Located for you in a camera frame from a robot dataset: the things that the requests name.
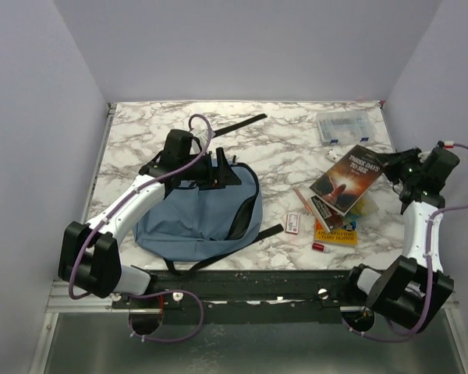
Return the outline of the white plastic pipe fitting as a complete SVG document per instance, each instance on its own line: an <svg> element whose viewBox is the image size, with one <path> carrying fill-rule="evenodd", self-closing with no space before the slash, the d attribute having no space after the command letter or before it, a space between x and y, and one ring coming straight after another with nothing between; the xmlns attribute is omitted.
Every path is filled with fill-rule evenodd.
<svg viewBox="0 0 468 374"><path fill-rule="evenodd" d="M326 154L326 158L331 162L336 162L336 160L339 158L339 155L335 152L334 149L330 149Z"/></svg>

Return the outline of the aluminium frame rail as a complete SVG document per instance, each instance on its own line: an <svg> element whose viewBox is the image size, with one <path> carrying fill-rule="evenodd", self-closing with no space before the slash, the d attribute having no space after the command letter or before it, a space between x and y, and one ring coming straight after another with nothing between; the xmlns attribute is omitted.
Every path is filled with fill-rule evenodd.
<svg viewBox="0 0 468 374"><path fill-rule="evenodd" d="M365 297L356 297L347 290L347 272L244 272L206 271L195 277L181 280L166 272L158 272L153 292L171 291L170 295L140 299L111 295L105 298L90 295L82 300L72 300L67 295L67 284L55 282L48 298L48 312L158 312L178 309L194 302L186 295L195 294L206 308L216 305L259 306L285 305L310 302L319 309L351 307L365 304Z"/></svg>

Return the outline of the black metal base rail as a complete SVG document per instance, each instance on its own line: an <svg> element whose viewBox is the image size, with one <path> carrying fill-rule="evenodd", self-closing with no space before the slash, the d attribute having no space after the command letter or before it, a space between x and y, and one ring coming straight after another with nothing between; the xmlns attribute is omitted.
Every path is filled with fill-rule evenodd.
<svg viewBox="0 0 468 374"><path fill-rule="evenodd" d="M411 329L424 307L425 292L431 301L429 323L453 292L454 281L442 272L427 279L427 270L412 259L400 257L387 270L374 272L370 292L359 280L370 272L365 266L351 270L231 271L205 270L176 276L159 270L151 274L144 298L124 296L114 309L136 315L149 312L163 298L165 322L191 324L197 306L204 308L205 323L340 323L345 319L356 330L367 331L375 316Z"/></svg>

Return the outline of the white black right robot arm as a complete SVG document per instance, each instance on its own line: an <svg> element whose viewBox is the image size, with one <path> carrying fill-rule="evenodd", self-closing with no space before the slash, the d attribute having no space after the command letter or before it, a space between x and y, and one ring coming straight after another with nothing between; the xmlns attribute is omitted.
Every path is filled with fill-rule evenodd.
<svg viewBox="0 0 468 374"><path fill-rule="evenodd" d="M386 178L402 185L402 254L386 270L354 267L343 295L348 303L362 304L415 334L426 328L454 288L453 279L443 273L438 240L445 212L441 190L459 158L444 143L427 156L413 148L375 157Z"/></svg>

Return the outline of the red cap glue stick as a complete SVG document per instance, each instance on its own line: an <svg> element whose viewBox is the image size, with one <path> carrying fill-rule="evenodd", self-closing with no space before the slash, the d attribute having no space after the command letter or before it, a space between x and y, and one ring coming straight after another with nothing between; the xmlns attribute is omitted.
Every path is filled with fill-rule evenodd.
<svg viewBox="0 0 468 374"><path fill-rule="evenodd" d="M324 244L318 243L318 242L314 242L314 243L312 244L311 248L312 248L314 251L322 252L322 253L328 253L328 252L331 251L329 247L327 247L327 246L324 245Z"/></svg>

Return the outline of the clear plastic organizer box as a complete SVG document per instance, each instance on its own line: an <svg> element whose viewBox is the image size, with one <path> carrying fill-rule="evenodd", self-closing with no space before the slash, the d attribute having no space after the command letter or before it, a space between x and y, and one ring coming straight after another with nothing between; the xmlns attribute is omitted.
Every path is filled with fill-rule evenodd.
<svg viewBox="0 0 468 374"><path fill-rule="evenodd" d="M316 116L317 130L325 146L368 143L374 131L365 111L340 111Z"/></svg>

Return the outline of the orange pencil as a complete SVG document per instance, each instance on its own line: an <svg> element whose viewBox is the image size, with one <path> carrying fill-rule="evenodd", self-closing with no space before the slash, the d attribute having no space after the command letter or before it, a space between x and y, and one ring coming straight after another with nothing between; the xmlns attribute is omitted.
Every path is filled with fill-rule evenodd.
<svg viewBox="0 0 468 374"><path fill-rule="evenodd" d="M313 215L313 212L312 212L312 209L310 208L308 202L306 201L305 197L303 196L303 194L301 193L301 191L293 186L292 187L293 191L295 192L295 194L298 196L300 202L303 204L303 206L305 207L306 211L309 213L309 214L312 214Z"/></svg>

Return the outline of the red white small box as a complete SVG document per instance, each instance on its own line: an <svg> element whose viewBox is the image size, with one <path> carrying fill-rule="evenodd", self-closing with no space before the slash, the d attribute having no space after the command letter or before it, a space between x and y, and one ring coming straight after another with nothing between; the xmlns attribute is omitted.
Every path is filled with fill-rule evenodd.
<svg viewBox="0 0 468 374"><path fill-rule="evenodd" d="M299 233L300 216L297 213L287 213L285 233L297 235Z"/></svg>

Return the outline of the dark red paperback book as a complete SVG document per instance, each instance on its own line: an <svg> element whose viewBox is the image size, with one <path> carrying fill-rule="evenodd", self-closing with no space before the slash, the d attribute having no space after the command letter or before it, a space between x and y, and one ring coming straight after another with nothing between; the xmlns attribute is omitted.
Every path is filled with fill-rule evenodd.
<svg viewBox="0 0 468 374"><path fill-rule="evenodd" d="M310 186L330 208L347 214L383 173L378 155L355 145Z"/></svg>

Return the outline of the blue fabric backpack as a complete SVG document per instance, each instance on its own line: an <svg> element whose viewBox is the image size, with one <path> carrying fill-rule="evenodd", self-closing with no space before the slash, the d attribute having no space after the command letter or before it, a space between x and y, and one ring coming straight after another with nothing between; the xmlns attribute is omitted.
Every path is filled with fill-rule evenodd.
<svg viewBox="0 0 468 374"><path fill-rule="evenodd" d="M241 185L199 190L193 165L165 180L165 198L133 226L135 243L161 257L176 276L178 262L192 263L190 271L198 271L284 230L280 224L261 229L257 174L247 164L227 161Z"/></svg>

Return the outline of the yellow cover paperback book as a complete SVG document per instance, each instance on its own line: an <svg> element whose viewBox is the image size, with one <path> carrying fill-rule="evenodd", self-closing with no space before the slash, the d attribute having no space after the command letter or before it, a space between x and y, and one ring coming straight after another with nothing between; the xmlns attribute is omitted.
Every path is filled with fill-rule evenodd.
<svg viewBox="0 0 468 374"><path fill-rule="evenodd" d="M378 205L368 195L363 196L350 209L350 211L341 215L336 210L332 209L323 203L317 196L311 196L307 199L310 210L321 224L326 233L343 228L348 224L356 222L362 217L369 216L378 210Z"/></svg>

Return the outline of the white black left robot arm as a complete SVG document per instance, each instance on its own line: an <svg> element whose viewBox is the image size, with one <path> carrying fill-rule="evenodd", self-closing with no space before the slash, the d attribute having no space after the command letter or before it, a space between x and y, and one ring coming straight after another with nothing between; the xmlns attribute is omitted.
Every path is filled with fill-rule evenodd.
<svg viewBox="0 0 468 374"><path fill-rule="evenodd" d="M158 290L151 284L151 274L122 265L119 245L137 222L182 182L206 190L240 185L223 149L208 150L217 135L211 129L171 130L163 149L140 168L115 202L85 224L74 221L68 225L58 275L68 282L71 298L105 298L117 293L130 295L141 308L156 302Z"/></svg>

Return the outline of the yellow children's paperback book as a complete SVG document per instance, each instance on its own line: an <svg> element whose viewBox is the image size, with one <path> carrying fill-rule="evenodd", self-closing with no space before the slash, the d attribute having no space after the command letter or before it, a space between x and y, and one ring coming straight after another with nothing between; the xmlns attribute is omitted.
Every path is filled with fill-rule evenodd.
<svg viewBox="0 0 468 374"><path fill-rule="evenodd" d="M314 241L325 245L355 246L358 244L356 222L352 221L327 233L319 221L315 220Z"/></svg>

